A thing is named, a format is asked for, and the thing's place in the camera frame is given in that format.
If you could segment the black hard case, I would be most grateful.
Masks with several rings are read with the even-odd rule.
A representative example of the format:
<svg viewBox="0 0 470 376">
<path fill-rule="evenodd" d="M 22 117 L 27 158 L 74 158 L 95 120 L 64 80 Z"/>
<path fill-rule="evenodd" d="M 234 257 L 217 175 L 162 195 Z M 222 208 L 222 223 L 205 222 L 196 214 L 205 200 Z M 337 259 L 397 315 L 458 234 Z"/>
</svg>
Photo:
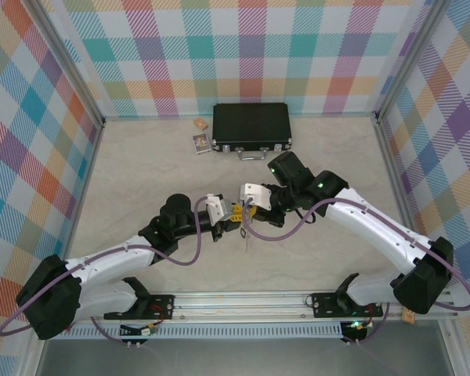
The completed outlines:
<svg viewBox="0 0 470 376">
<path fill-rule="evenodd" d="M 219 153 L 282 152 L 292 146 L 291 122 L 285 103 L 218 103 L 212 112 L 211 144 Z"/>
</svg>

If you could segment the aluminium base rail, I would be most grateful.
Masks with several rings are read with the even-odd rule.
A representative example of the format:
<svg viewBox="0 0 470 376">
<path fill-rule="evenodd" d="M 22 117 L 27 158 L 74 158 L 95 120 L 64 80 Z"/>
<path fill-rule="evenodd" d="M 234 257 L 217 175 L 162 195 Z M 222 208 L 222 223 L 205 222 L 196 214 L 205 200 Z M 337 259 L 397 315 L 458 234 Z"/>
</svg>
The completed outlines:
<svg viewBox="0 0 470 376">
<path fill-rule="evenodd" d="M 321 321 L 378 321 L 379 318 L 315 318 L 311 294 L 302 291 L 266 291 L 240 293 L 157 293 L 139 292 L 128 284 L 120 287 L 97 287 L 80 297 L 39 299 L 34 306 L 41 310 L 39 322 L 43 328 L 64 331 L 77 322 L 91 317 L 103 318 L 105 313 L 124 313 L 138 297 L 174 295 L 174 309 L 165 322 L 277 322 L 297 320 Z M 402 306 L 398 303 L 374 303 L 383 308 L 384 315 L 398 320 Z M 109 320 L 122 323 L 155 322 L 149 320 Z"/>
</svg>

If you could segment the purple card box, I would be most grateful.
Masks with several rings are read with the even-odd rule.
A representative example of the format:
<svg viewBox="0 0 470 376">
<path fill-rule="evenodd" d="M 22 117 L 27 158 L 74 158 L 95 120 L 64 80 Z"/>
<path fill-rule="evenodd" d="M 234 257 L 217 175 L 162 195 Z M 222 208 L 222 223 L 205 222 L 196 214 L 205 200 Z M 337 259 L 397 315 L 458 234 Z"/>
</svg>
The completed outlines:
<svg viewBox="0 0 470 376">
<path fill-rule="evenodd" d="M 212 150 L 208 135 L 206 133 L 201 133 L 192 136 L 193 144 L 197 154 L 205 154 Z"/>
</svg>

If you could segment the grey metal panel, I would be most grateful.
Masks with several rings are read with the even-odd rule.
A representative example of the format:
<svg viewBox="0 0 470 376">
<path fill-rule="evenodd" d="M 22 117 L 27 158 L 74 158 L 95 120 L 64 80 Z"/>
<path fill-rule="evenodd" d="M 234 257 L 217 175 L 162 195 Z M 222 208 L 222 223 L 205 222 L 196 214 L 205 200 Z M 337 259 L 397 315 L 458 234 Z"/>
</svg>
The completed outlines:
<svg viewBox="0 0 470 376">
<path fill-rule="evenodd" d="M 437 345 L 396 352 L 386 340 L 159 340 L 126 349 L 107 340 L 54 341 L 35 376 L 454 376 Z"/>
</svg>

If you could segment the aluminium side rail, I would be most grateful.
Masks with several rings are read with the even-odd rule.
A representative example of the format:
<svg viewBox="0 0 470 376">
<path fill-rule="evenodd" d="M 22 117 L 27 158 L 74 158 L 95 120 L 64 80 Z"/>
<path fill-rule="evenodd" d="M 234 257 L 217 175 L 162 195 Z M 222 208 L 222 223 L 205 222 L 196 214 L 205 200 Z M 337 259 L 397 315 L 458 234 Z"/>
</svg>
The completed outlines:
<svg viewBox="0 0 470 376">
<path fill-rule="evenodd" d="M 92 178 L 92 173 L 96 164 L 96 159 L 99 153 L 101 142 L 103 141 L 103 134 L 107 127 L 107 120 L 104 118 L 104 123 L 96 130 L 95 138 L 92 145 L 89 147 L 89 153 L 85 157 L 86 165 L 83 171 L 81 182 L 75 186 L 75 192 L 78 194 L 74 202 L 71 219 L 67 225 L 67 232 L 63 239 L 62 247 L 58 253 L 61 259 L 69 256 L 73 247 L 74 238 L 77 232 L 78 223 L 80 221 L 81 212 L 85 203 L 85 198 L 89 189 L 89 184 Z"/>
<path fill-rule="evenodd" d="M 391 282 L 391 285 L 395 287 L 402 282 L 404 277 L 410 276 L 418 263 L 425 257 L 426 253 L 418 247 L 417 242 L 422 240 L 423 246 L 428 245 L 428 238 L 414 231 L 414 219 L 409 210 L 407 197 L 403 192 L 402 179 L 398 174 L 396 160 L 390 149 L 387 135 L 381 122 L 375 116 L 372 117 L 372 122 L 400 216 L 400 219 L 396 219 L 396 225 L 402 234 L 396 232 L 396 235 L 401 239 L 403 271 L 396 272 L 396 277 Z"/>
</svg>

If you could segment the aluminium frame post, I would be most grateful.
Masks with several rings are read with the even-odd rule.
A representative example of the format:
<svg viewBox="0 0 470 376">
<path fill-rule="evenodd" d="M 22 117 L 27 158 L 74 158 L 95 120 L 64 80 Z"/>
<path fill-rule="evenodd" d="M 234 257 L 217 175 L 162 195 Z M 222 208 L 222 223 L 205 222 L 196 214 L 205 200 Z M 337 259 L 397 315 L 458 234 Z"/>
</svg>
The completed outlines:
<svg viewBox="0 0 470 376">
<path fill-rule="evenodd" d="M 399 70 L 396 72 L 392 80 L 392 84 L 389 86 L 389 89 L 380 104 L 379 110 L 374 112 L 379 125 L 383 125 L 387 114 L 395 105 L 395 102 L 407 83 L 411 72 L 418 64 L 452 1 L 453 0 L 435 0 L 429 7 L 426 18 L 423 19 L 421 27 L 407 49 L 407 54 L 405 55 Z"/>
<path fill-rule="evenodd" d="M 73 85 L 91 119 L 94 120 L 99 128 L 104 128 L 105 117 L 40 0 L 21 0 L 21 2 L 52 50 L 52 54 L 57 59 L 63 72 Z"/>
</svg>

